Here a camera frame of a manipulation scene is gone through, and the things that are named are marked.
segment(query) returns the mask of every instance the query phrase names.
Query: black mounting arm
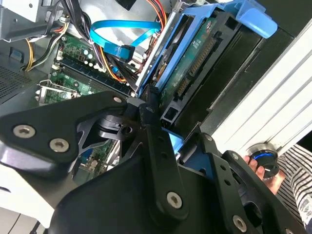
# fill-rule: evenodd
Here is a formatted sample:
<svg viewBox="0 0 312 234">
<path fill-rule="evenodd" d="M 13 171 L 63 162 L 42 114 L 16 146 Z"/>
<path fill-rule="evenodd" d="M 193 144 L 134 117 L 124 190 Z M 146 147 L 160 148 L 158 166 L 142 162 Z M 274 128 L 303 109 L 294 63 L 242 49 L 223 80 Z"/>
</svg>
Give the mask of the black mounting arm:
<svg viewBox="0 0 312 234">
<path fill-rule="evenodd" d="M 190 137 L 177 164 L 157 97 L 151 86 L 142 100 L 102 92 L 0 119 L 0 163 L 49 179 L 65 176 L 86 149 L 123 142 L 120 165 L 66 195 L 49 234 L 305 233 L 240 156 L 220 157 L 209 135 Z"/>
</svg>

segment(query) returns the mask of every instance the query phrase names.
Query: green circuit board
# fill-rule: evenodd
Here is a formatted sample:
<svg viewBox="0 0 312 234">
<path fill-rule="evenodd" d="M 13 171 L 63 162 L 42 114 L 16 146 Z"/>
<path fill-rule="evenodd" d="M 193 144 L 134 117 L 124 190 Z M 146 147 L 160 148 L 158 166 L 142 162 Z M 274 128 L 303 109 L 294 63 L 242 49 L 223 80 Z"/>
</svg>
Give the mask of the green circuit board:
<svg viewBox="0 0 312 234">
<path fill-rule="evenodd" d="M 188 84 L 187 80 L 184 80 L 188 71 L 190 73 L 197 68 L 194 67 L 195 63 L 198 63 L 198 55 L 201 56 L 202 52 L 205 52 L 205 41 L 210 35 L 212 28 L 216 24 L 215 18 L 208 18 L 205 23 L 202 24 L 199 31 L 196 33 L 190 46 L 187 48 L 180 62 L 176 66 L 175 70 L 169 77 L 165 87 L 160 93 L 160 108 L 163 109 L 168 101 L 171 101 L 174 93 L 179 89 L 183 90 L 185 84 Z"/>
<path fill-rule="evenodd" d="M 88 63 L 96 64 L 96 57 L 93 53 L 93 49 L 80 41 L 79 39 L 64 35 L 65 39 L 61 43 L 62 52 L 80 62 L 88 61 Z"/>
<path fill-rule="evenodd" d="M 65 88 L 69 88 L 72 90 L 76 90 L 81 96 L 98 93 L 101 90 L 92 88 L 87 84 L 81 83 L 63 73 L 59 73 L 58 71 L 52 71 L 50 80 L 57 85 L 63 86 Z M 59 93 L 53 90 L 47 90 L 45 95 L 44 103 L 51 104 L 63 100 L 69 99 L 68 95 L 64 93 Z"/>
</svg>

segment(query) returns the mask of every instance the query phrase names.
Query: bolt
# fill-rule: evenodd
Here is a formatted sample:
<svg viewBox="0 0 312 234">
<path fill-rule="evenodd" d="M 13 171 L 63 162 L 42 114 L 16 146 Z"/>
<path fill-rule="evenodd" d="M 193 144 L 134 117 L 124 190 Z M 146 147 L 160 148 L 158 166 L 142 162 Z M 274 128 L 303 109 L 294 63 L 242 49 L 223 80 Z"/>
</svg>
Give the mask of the bolt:
<svg viewBox="0 0 312 234">
<path fill-rule="evenodd" d="M 62 138 L 55 138 L 50 141 L 50 148 L 57 153 L 64 153 L 69 149 L 69 143 Z"/>
<path fill-rule="evenodd" d="M 232 153 L 232 156 L 233 156 L 233 158 L 234 158 L 235 160 L 238 160 L 238 159 L 239 159 L 238 155 L 235 154 L 235 153 Z"/>
<path fill-rule="evenodd" d="M 36 130 L 29 125 L 18 125 L 13 129 L 13 133 L 20 138 L 31 138 L 35 135 Z"/>
<path fill-rule="evenodd" d="M 154 113 L 154 110 L 153 110 L 151 107 L 149 107 L 149 106 L 146 107 L 146 110 L 148 110 L 148 111 Z"/>
<path fill-rule="evenodd" d="M 206 139 L 207 139 L 208 141 L 212 141 L 212 140 L 213 140 L 213 138 L 212 138 L 210 135 L 208 135 L 208 134 L 205 134 L 205 137 L 206 137 Z"/>
<path fill-rule="evenodd" d="M 120 98 L 118 98 L 118 97 L 115 97 L 115 98 L 114 98 L 114 101 L 116 101 L 116 102 L 118 102 L 118 103 L 122 103 L 122 100 L 121 100 Z"/>
<path fill-rule="evenodd" d="M 182 207 L 182 199 L 175 192 L 167 193 L 167 201 L 175 209 L 180 209 Z"/>
<path fill-rule="evenodd" d="M 286 234 L 293 234 L 293 232 L 289 230 L 288 228 L 286 228 Z"/>
<path fill-rule="evenodd" d="M 242 233 L 245 233 L 247 231 L 246 223 L 238 215 L 233 216 L 233 223 Z"/>
</svg>

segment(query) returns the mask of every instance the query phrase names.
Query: hand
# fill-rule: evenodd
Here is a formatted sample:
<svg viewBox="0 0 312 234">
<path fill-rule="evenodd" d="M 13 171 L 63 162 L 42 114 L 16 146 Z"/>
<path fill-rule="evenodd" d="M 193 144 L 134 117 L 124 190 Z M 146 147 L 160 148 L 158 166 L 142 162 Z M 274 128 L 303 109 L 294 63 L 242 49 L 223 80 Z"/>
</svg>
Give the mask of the hand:
<svg viewBox="0 0 312 234">
<path fill-rule="evenodd" d="M 260 166 L 257 169 L 258 162 L 254 159 L 250 160 L 249 156 L 244 156 L 244 161 L 249 165 L 249 167 L 256 173 L 256 175 L 263 180 L 264 177 L 264 167 Z M 282 182 L 284 181 L 286 175 L 279 170 L 279 172 L 270 179 L 264 181 L 266 186 L 271 190 L 271 192 L 276 195 L 279 187 L 281 186 Z"/>
</svg>

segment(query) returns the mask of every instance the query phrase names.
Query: ventilation grille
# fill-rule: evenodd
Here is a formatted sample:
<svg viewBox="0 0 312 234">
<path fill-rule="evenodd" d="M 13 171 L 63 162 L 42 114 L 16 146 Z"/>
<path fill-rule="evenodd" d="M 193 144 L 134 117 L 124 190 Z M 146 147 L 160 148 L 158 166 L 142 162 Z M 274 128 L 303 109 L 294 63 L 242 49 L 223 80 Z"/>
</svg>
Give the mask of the ventilation grille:
<svg viewBox="0 0 312 234">
<path fill-rule="evenodd" d="M 0 103 L 16 95 L 31 79 L 0 66 Z"/>
</svg>

